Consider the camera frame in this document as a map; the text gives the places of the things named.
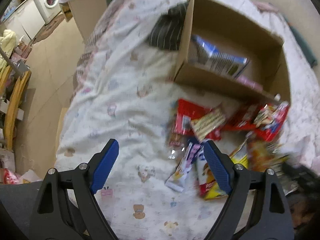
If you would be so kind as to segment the checkered wafer packet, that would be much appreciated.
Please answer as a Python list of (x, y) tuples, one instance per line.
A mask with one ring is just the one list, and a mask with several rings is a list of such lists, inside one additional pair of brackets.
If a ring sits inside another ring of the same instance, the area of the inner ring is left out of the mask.
[(221, 139), (221, 127), (226, 122), (226, 116), (221, 107), (212, 109), (199, 119), (191, 120), (191, 129), (199, 142), (206, 139), (219, 141)]

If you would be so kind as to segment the white rice cake packet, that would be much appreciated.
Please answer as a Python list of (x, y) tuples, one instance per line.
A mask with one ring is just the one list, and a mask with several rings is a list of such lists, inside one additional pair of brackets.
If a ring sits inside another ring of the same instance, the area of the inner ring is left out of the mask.
[(176, 171), (167, 179), (165, 186), (174, 191), (183, 192), (187, 175), (193, 165), (193, 159), (201, 148), (201, 144), (189, 143), (187, 151), (176, 168)]

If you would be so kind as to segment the clear small meat snack packet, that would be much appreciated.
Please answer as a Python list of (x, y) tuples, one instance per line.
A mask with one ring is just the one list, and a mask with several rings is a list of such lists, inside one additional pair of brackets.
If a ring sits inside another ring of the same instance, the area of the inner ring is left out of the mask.
[(185, 154), (185, 149), (187, 147), (187, 137), (185, 135), (171, 133), (169, 136), (168, 145), (168, 159), (180, 160)]

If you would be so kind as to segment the colourful duck snack bag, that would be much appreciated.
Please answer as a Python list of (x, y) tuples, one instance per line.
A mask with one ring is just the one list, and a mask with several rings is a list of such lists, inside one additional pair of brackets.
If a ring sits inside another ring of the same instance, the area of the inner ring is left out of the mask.
[(264, 141), (271, 142), (281, 130), (289, 108), (287, 101), (279, 105), (265, 104), (253, 121), (255, 135)]

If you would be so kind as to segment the red snack pouch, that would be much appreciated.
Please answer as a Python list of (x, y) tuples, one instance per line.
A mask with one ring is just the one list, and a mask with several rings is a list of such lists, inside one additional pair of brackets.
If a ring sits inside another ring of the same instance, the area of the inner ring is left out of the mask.
[(178, 99), (176, 118), (172, 127), (172, 133), (195, 137), (199, 142), (203, 142), (205, 139), (213, 141), (221, 140), (221, 128), (225, 123), (225, 120), (223, 120), (222, 124), (215, 126), (214, 129), (208, 132), (203, 139), (201, 139), (193, 130), (193, 125), (191, 123), (198, 122), (201, 118), (210, 113), (217, 114), (217, 118), (226, 117), (221, 104), (213, 108), (208, 108), (185, 99)]

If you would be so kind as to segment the grey blue striped snack bag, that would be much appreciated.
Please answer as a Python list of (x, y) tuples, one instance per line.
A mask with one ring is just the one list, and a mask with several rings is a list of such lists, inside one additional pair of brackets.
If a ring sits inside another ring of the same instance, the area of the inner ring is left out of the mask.
[(216, 45), (193, 34), (189, 43), (188, 62), (219, 75), (237, 78), (250, 60), (221, 52)]

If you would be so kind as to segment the blue white snack bag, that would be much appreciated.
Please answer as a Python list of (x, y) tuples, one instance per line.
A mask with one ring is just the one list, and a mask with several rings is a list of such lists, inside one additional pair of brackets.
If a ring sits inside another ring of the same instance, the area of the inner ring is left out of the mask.
[(204, 157), (203, 149), (197, 153), (196, 169), (200, 197), (204, 200), (211, 200), (226, 196), (226, 193), (219, 188), (217, 181), (209, 168), (208, 162)]

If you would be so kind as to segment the yellow snack bag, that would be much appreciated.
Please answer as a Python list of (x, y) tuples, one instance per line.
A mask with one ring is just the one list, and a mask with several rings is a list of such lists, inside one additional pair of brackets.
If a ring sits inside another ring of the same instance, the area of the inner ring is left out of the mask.
[(230, 155), (232, 162), (234, 164), (241, 164), (245, 168), (248, 168), (249, 162), (248, 162), (248, 150), (247, 150), (247, 140), (244, 140), (244, 142), (238, 146)]

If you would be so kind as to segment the large red snack bag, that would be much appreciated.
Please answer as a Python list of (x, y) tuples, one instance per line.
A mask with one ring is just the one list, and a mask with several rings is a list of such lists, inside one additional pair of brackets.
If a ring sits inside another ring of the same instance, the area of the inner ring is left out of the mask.
[(259, 112), (259, 104), (242, 105), (227, 120), (223, 131), (252, 131), (255, 129), (254, 120)]

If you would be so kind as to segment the white patterned duvet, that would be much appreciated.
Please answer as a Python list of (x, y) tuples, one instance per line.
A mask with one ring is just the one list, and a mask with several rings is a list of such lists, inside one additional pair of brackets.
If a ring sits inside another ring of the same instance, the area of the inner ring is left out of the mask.
[(65, 116), (55, 167), (71, 170), (111, 138), (119, 156), (96, 199), (119, 239), (203, 239), (224, 200), (202, 200), (191, 171), (177, 193), (165, 181), (176, 163), (167, 137), (177, 99), (205, 106), (237, 101), (172, 81), (177, 53), (146, 39), (161, 15), (185, 0), (113, 0), (86, 43)]

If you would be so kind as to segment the yellow wooden chair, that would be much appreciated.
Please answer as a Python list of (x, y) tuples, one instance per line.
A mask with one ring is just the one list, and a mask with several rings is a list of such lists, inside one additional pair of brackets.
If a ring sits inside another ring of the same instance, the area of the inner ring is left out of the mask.
[(18, 115), (18, 107), (22, 94), (27, 87), (27, 83), (30, 79), (31, 71), (28, 70), (19, 76), (14, 84), (14, 88), (9, 99), (7, 112), (5, 113), (3, 134), (5, 140), (5, 147), (9, 151), (13, 151), (13, 139), (14, 139), (14, 127), (15, 121)]

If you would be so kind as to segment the open brown cardboard box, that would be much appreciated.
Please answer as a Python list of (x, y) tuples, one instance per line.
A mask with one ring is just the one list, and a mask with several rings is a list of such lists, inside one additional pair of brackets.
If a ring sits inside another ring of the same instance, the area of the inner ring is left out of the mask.
[[(233, 56), (246, 57), (243, 75), (262, 85), (250, 88), (233, 77), (210, 72), (191, 61), (195, 47), (192, 35)], [(291, 102), (289, 70), (283, 39), (240, 11), (214, 0), (189, 0), (177, 56), (174, 81), (228, 95), (236, 99), (275, 102), (275, 96)]]

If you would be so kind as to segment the dark striped garment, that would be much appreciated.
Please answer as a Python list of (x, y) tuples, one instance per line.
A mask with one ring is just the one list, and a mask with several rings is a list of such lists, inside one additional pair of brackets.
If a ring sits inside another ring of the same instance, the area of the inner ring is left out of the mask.
[(158, 19), (148, 38), (150, 46), (169, 51), (179, 50), (188, 4), (179, 3)]

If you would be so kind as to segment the white kitchen cabinet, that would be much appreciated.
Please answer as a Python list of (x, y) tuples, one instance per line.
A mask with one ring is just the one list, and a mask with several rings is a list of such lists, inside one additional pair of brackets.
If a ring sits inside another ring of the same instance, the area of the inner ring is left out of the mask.
[(45, 25), (34, 0), (26, 0), (4, 22), (6, 29), (14, 31), (17, 39), (30, 43)]

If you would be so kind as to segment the white washing machine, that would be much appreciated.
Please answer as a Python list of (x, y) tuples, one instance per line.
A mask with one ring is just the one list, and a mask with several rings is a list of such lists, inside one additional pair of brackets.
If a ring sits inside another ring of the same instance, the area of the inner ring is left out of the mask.
[(34, 2), (46, 25), (61, 11), (59, 0), (34, 0)]

